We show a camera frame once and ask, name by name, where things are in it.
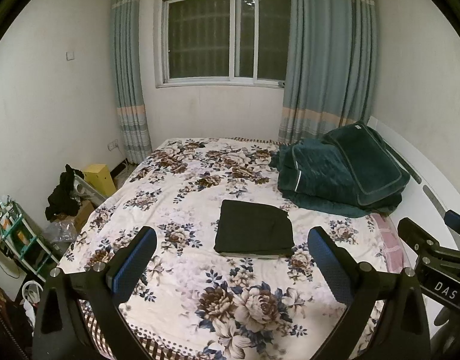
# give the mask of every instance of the bedspread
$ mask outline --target bedspread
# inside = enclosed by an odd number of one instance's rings
[[[307,235],[322,226],[356,261],[386,271],[372,216],[344,218],[296,207],[277,190],[268,164],[273,143],[172,139],[141,163],[124,186],[96,209],[60,262],[66,272],[109,261],[142,226],[158,246],[120,311],[155,358],[308,360],[344,311],[308,253]],[[224,199],[288,211],[291,258],[229,258],[214,250]],[[382,303],[355,347],[363,349]],[[102,353],[111,351],[83,307]]]

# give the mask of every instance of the window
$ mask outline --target window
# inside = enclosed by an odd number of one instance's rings
[[[285,79],[291,0],[160,3],[163,85],[277,86]]]

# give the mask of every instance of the window screen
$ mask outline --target window screen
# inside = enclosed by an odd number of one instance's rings
[[[230,0],[183,0],[168,6],[170,78],[228,77]]]
[[[259,0],[258,78],[284,80],[291,0]]]
[[[235,0],[235,77],[253,77],[255,0]]]

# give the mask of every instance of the folded teal blanket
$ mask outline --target folded teal blanket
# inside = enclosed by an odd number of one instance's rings
[[[402,201],[410,175],[385,149],[380,135],[358,122],[281,146],[270,166],[278,189],[299,207],[351,218],[389,214]]]

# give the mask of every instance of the curtain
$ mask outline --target curtain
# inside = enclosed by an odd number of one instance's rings
[[[376,56],[374,0],[292,0],[279,140],[366,122]]]
[[[117,113],[127,159],[142,162],[152,151],[140,80],[138,8],[140,0],[112,0],[111,57]]]

